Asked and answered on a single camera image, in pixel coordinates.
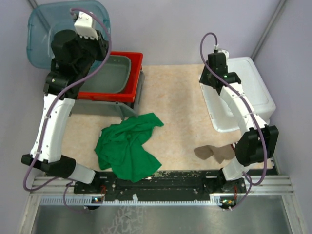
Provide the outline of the grey plastic tub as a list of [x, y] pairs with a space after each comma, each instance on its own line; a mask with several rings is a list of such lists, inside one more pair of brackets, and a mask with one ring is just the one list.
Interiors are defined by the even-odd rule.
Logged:
[[107, 63], [85, 81], [80, 92], [120, 93], [127, 84], [130, 70], [131, 60], [127, 56], [111, 55]]

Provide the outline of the teal translucent plastic tub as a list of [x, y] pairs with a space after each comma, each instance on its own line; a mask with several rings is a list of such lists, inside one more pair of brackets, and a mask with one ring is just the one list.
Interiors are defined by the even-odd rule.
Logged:
[[74, 30], [71, 8], [83, 8], [96, 15], [111, 30], [107, 9], [96, 0], [74, 0], [42, 4], [35, 8], [28, 20], [27, 56], [36, 68], [50, 70], [54, 54], [51, 41], [64, 29]]

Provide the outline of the red plastic crate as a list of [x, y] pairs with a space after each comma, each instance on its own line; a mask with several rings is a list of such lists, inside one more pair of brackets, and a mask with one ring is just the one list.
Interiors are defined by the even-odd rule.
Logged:
[[120, 93], [79, 92], [78, 99], [91, 101], [117, 101], [132, 103], [137, 94], [143, 54], [141, 52], [113, 51], [111, 55], [127, 56], [131, 60], [131, 70], [127, 84]]

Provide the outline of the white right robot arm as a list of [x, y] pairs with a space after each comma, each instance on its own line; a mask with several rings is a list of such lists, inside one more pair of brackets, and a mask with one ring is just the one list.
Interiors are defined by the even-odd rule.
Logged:
[[198, 79], [212, 125], [221, 133], [241, 134], [217, 184], [229, 193], [251, 166], [273, 156], [279, 132], [270, 117], [276, 105], [251, 58], [214, 51], [206, 63]]

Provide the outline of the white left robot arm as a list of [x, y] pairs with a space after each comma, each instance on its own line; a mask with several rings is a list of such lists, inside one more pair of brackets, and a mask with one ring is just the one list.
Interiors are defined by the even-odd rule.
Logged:
[[95, 61], [104, 63], [109, 57], [109, 42], [99, 30], [95, 36], [80, 36], [73, 30], [57, 32], [51, 42], [54, 58], [44, 85], [44, 108], [35, 144], [22, 164], [55, 177], [84, 183], [91, 193], [101, 189], [96, 172], [62, 155], [61, 145], [70, 112], [79, 90]]

